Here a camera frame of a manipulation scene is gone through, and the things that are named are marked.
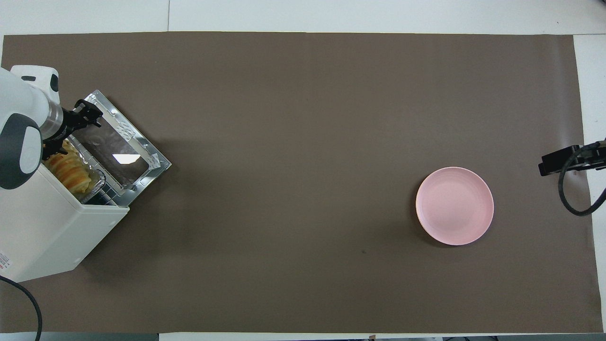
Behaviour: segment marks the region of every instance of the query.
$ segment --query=brown table mat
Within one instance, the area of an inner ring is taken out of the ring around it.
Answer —
[[[173,162],[74,271],[24,282],[47,331],[602,331],[591,218],[537,168],[583,142],[571,36],[5,36],[14,64],[55,67],[64,107],[100,89]],[[446,166],[494,196],[470,245],[416,218]],[[0,299],[2,332],[34,330]]]

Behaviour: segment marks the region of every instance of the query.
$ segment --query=power cord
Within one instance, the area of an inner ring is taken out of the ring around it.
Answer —
[[[586,144],[586,145],[582,146],[581,148],[577,149],[574,153],[572,153],[572,155],[570,155],[570,157],[568,158],[568,160],[566,160],[566,162],[562,166],[562,169],[560,170],[560,178],[558,180],[558,193],[560,195],[560,200],[562,200],[562,204],[564,204],[564,207],[566,207],[567,210],[569,210],[574,215],[578,215],[579,217],[592,214],[595,210],[597,210],[604,203],[604,201],[606,201],[606,188],[604,189],[602,194],[600,194],[600,196],[596,200],[596,202],[593,203],[591,206],[589,206],[588,209],[586,209],[584,211],[577,211],[572,206],[570,206],[570,204],[568,203],[568,200],[566,200],[566,196],[564,195],[564,176],[566,175],[566,171],[568,171],[568,168],[570,167],[572,162],[575,161],[577,156],[579,156],[583,152],[587,152],[587,151],[595,150],[595,149],[599,148],[602,143],[606,143],[606,142],[598,141],[598,142]]]
[[[25,289],[22,285],[20,285],[17,282],[14,282],[4,276],[0,276],[0,280],[3,282],[6,282],[12,286],[14,286],[15,288],[21,290],[28,299],[30,299],[30,301],[32,301],[32,304],[34,306],[34,309],[36,310],[36,317],[38,318],[38,330],[36,331],[36,338],[35,341],[40,341],[40,336],[42,336],[42,312],[40,312],[40,307],[38,306],[38,303],[36,302],[36,299],[34,298],[34,296],[27,290]]]

